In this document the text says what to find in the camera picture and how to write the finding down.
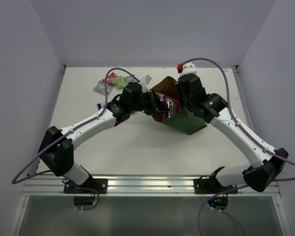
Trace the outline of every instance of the candy wrapper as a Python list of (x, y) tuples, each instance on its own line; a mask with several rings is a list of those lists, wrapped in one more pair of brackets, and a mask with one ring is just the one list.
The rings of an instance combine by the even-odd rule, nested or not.
[[(109, 96), (109, 94), (113, 90), (113, 86), (107, 83), (106, 88), (107, 88), (107, 96)], [(102, 94), (102, 95), (105, 95), (105, 82), (103, 82), (101, 80), (98, 81), (97, 86), (93, 90), (95, 92), (98, 92), (98, 93)]]
[(128, 83), (130, 83), (130, 82), (136, 82), (136, 80), (132, 76), (130, 76), (130, 75), (124, 77), (123, 80), (126, 83), (126, 85), (128, 85)]
[(112, 78), (112, 82), (118, 88), (124, 88), (124, 87), (126, 87), (126, 83), (123, 80), (123, 77), (122, 76), (118, 76), (118, 77)]
[(116, 75), (114, 72), (111, 73), (109, 76), (107, 76), (107, 83), (114, 85), (114, 83), (112, 82), (112, 78), (116, 78), (118, 77), (118, 75)]
[(157, 122), (163, 122), (173, 116), (178, 115), (181, 112), (181, 106), (178, 101), (170, 98), (169, 96), (163, 95), (158, 92), (154, 92), (156, 98), (158, 98), (168, 108), (168, 112), (158, 113), (153, 115), (153, 118)]
[(152, 80), (152, 77), (150, 75), (145, 75), (142, 80), (148, 85)]

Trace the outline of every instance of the cable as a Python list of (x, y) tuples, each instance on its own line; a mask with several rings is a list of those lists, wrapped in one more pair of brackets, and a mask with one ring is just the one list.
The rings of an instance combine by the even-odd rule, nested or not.
[[(225, 86), (226, 86), (226, 96), (227, 96), (227, 106), (228, 106), (228, 110), (229, 110), (230, 115), (231, 115), (232, 119), (234, 120), (234, 122), (237, 123), (238, 120), (236, 119), (236, 117), (234, 116), (234, 113), (233, 113), (233, 111), (232, 111), (231, 100), (230, 100), (230, 88), (229, 88), (228, 80), (227, 80), (227, 77), (226, 77), (226, 74), (225, 74), (223, 68), (222, 68), (218, 63), (216, 63), (215, 61), (213, 61), (213, 60), (211, 60), (211, 59), (208, 59), (208, 58), (193, 58), (193, 59), (189, 59), (189, 60), (183, 62), (181, 65), (184, 65), (184, 64), (186, 64), (186, 63), (188, 63), (188, 62), (191, 62), (191, 61), (194, 61), (194, 60), (205, 60), (205, 61), (209, 61), (209, 62), (213, 63), (214, 65), (216, 65), (216, 67), (219, 68), (219, 70), (222, 72), (223, 77), (224, 77), (224, 81), (225, 81)], [(242, 130), (242, 132), (243, 132), (243, 133), (244, 133), (244, 134), (245, 134), (245, 135), (246, 135), (251, 141), (253, 141), (257, 146), (259, 146), (262, 150), (265, 149), (265, 147), (264, 147), (262, 144), (260, 144), (256, 139), (254, 139), (254, 138), (248, 133), (248, 131), (245, 130), (244, 127), (242, 127), (242, 125), (238, 125), (238, 127), (239, 127), (239, 128)], [(282, 160), (282, 161), (285, 161), (285, 162), (287, 162), (287, 163), (289, 163), (289, 164), (295, 166), (295, 162), (293, 162), (293, 161), (291, 161), (291, 160), (285, 159), (284, 157), (279, 156), (279, 155), (277, 155), (276, 153), (274, 153), (274, 152), (272, 152), (272, 151), (269, 151), (269, 150), (266, 150), (266, 152), (269, 153), (269, 154), (271, 154), (272, 156), (274, 156), (274, 157), (276, 157), (276, 158)], [(283, 178), (283, 179), (275, 179), (275, 181), (290, 181), (290, 180), (295, 180), (295, 177), (291, 177), (291, 178)], [(234, 189), (234, 190), (242, 189), (242, 188), (245, 188), (245, 187), (247, 187), (247, 185), (244, 185), (244, 186), (242, 186), (242, 187), (236, 188), (236, 189)], [(199, 213), (198, 213), (198, 228), (199, 228), (199, 232), (200, 232), (201, 235), (203, 235), (203, 233), (202, 233), (201, 226), (200, 226), (200, 216), (201, 216), (201, 212), (202, 212), (202, 210), (203, 210), (205, 204), (206, 204), (209, 200), (211, 200), (212, 198), (214, 198), (214, 197), (216, 197), (216, 196), (219, 196), (220, 194), (226, 194), (226, 193), (229, 193), (229, 192), (231, 192), (231, 191), (232, 191), (232, 190), (227, 190), (227, 191), (224, 191), (224, 192), (221, 192), (221, 193), (215, 194), (214, 196), (210, 197), (207, 201), (205, 201), (205, 202), (201, 205), (200, 210), (199, 210)], [(233, 215), (231, 215), (231, 214), (229, 214), (229, 213), (227, 213), (227, 212), (224, 212), (224, 213), (227, 214), (228, 216), (230, 216), (231, 218), (233, 218), (235, 221), (237, 221), (237, 222), (239, 223), (239, 225), (240, 225), (240, 227), (241, 227), (241, 229), (242, 229), (242, 231), (243, 231), (243, 235), (245, 235), (245, 231), (244, 231), (242, 225), (240, 224), (240, 222), (239, 222), (239, 221), (238, 221)]]
[(49, 148), (51, 148), (52, 146), (54, 146), (54, 145), (60, 143), (60, 141), (62, 141), (62, 140), (63, 140), (66, 136), (68, 136), (69, 134), (72, 134), (75, 130), (81, 128), (82, 126), (84, 126), (84, 125), (86, 125), (86, 124), (88, 124), (88, 123), (90, 123), (90, 122), (92, 122), (92, 121), (94, 121), (94, 120), (96, 120), (96, 119), (98, 119), (100, 116), (102, 116), (102, 115), (104, 114), (104, 112), (105, 112), (105, 110), (106, 110), (106, 107), (107, 107), (107, 101), (108, 101), (108, 95), (107, 95), (107, 77), (108, 77), (108, 75), (109, 75), (113, 70), (121, 70), (121, 71), (123, 71), (123, 72), (126, 72), (127, 74), (129, 74), (130, 76), (132, 76), (137, 82), (139, 82), (139, 80), (138, 80), (134, 75), (132, 75), (130, 72), (126, 71), (125, 69), (118, 68), (118, 67), (114, 67), (114, 68), (110, 69), (110, 70), (107, 72), (106, 76), (105, 76), (105, 105), (104, 105), (102, 111), (98, 114), (98, 116), (93, 117), (93, 118), (91, 118), (91, 119), (89, 119), (89, 120), (86, 120), (85, 122), (83, 122), (83, 123), (81, 123), (81, 124), (75, 126), (75, 127), (73, 128), (73, 131), (72, 131), (72, 132), (69, 131), (69, 132), (63, 134), (60, 138), (56, 139), (56, 140), (53, 141), (51, 144), (49, 144), (48, 146), (46, 146), (42, 151), (40, 151), (40, 152), (39, 152), (39, 153), (33, 158), (32, 161), (30, 161), (28, 164), (26, 164), (26, 165), (25, 165), (25, 166), (24, 166), (24, 167), (23, 167), (23, 168), (22, 168), (22, 169), (16, 174), (16, 176), (13, 178), (13, 180), (12, 180), (12, 182), (11, 182), (12, 184), (17, 184), (17, 183), (23, 182), (23, 181), (25, 181), (25, 180), (27, 180), (27, 179), (29, 179), (29, 178), (32, 178), (32, 177), (34, 177), (34, 176), (38, 176), (38, 175), (42, 175), (42, 174), (45, 174), (45, 173), (49, 173), (49, 172), (51, 172), (51, 171), (42, 171), (42, 172), (38, 172), (38, 173), (36, 173), (36, 174), (34, 174), (34, 175), (27, 176), (27, 177), (22, 178), (22, 179), (18, 179), (18, 178), (21, 176), (21, 174), (22, 174), (22, 173), (23, 173), (23, 172), (24, 172), (24, 171), (25, 171), (25, 170), (26, 170), (31, 164), (33, 164), (33, 162), (34, 162), (36, 159), (38, 159), (42, 154), (44, 154)]
[[(199, 229), (199, 232), (200, 232), (200, 235), (203, 236), (203, 232), (201, 230), (201, 226), (200, 226), (200, 218), (201, 218), (201, 212), (203, 210), (203, 208), (205, 207), (205, 205), (207, 204), (207, 202), (209, 202), (210, 200), (212, 200), (213, 198), (216, 198), (217, 196), (219, 195), (222, 195), (222, 194), (228, 194), (230, 192), (234, 192), (234, 191), (237, 191), (237, 190), (240, 190), (240, 189), (243, 189), (245, 187), (248, 187), (248, 185), (244, 185), (244, 186), (241, 186), (241, 187), (238, 187), (238, 188), (233, 188), (233, 189), (229, 189), (229, 190), (226, 190), (224, 192), (220, 192), (220, 193), (217, 193), (215, 195), (213, 195), (212, 197), (209, 197), (208, 199), (205, 200), (204, 203), (202, 203), (200, 209), (199, 209), (199, 212), (198, 212), (198, 229)], [(241, 230), (242, 230), (242, 234), (245, 236), (246, 233), (245, 233), (245, 230), (244, 230), (244, 227), (242, 226), (242, 224), (240, 223), (240, 221), (235, 217), (233, 216), (232, 214), (228, 213), (228, 212), (225, 212), (225, 211), (220, 211), (221, 213), (225, 214), (225, 215), (228, 215), (229, 217), (233, 218), (240, 226)]]

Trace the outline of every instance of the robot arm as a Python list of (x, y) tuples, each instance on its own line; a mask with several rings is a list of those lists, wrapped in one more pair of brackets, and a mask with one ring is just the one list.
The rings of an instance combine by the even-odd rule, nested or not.
[(153, 92), (147, 91), (138, 83), (129, 83), (123, 89), (119, 100), (113, 99), (104, 111), (101, 109), (89, 118), (62, 129), (54, 126), (49, 128), (39, 151), (67, 132), (71, 131), (71, 134), (42, 154), (40, 159), (56, 176), (64, 176), (80, 187), (92, 188), (94, 186), (92, 176), (74, 162), (73, 151), (94, 135), (127, 120), (133, 111), (143, 111), (147, 115), (152, 115), (163, 110), (163, 104), (155, 99)]
[[(220, 167), (208, 178), (199, 179), (197, 184), (214, 193), (221, 192), (223, 187), (234, 184), (248, 184), (254, 190), (263, 192), (281, 172), (285, 163), (267, 153), (266, 150), (284, 158), (288, 157), (288, 153), (283, 148), (276, 150), (267, 144), (236, 115), (237, 123), (235, 123), (228, 110), (227, 102), (216, 93), (207, 94), (205, 88), (202, 87), (200, 78), (195, 74), (181, 76), (177, 86), (180, 102), (187, 106), (195, 116), (203, 118), (207, 123), (220, 130), (240, 149), (250, 163), (232, 168)], [(238, 125), (243, 126), (258, 142), (263, 143), (265, 150), (252, 142), (239, 129)]]

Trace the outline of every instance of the white table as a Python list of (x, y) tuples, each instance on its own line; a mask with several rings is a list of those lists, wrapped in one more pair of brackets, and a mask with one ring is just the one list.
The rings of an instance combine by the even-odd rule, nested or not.
[[(51, 126), (66, 127), (96, 113), (104, 96), (93, 91), (109, 68), (67, 68), (60, 89)], [(126, 68), (139, 79), (149, 74), (153, 87), (166, 76), (178, 79), (175, 68)], [(115, 71), (117, 75), (126, 74)], [(207, 93), (226, 98), (225, 83), (216, 68), (198, 68)], [(245, 119), (233, 71), (225, 69), (229, 80), (233, 110)], [(112, 99), (121, 90), (114, 88)], [(248, 163), (243, 154), (222, 133), (208, 125), (188, 136), (142, 113), (106, 130), (82, 144), (74, 152), (75, 161), (91, 174), (110, 175), (205, 175), (220, 166)], [(37, 171), (47, 170), (40, 162)]]

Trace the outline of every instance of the white wall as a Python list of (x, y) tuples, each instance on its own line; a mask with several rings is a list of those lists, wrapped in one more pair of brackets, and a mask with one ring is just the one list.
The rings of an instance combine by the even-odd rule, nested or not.
[(62, 62), (238, 65), (275, 0), (31, 0)]
[(22, 184), (14, 175), (37, 153), (62, 81), (62, 65), (29, 0), (0, 0), (0, 236)]
[[(239, 67), (255, 131), (295, 161), (295, 0), (277, 0)], [(285, 165), (280, 177), (294, 177)], [(279, 184), (295, 235), (295, 181)]]

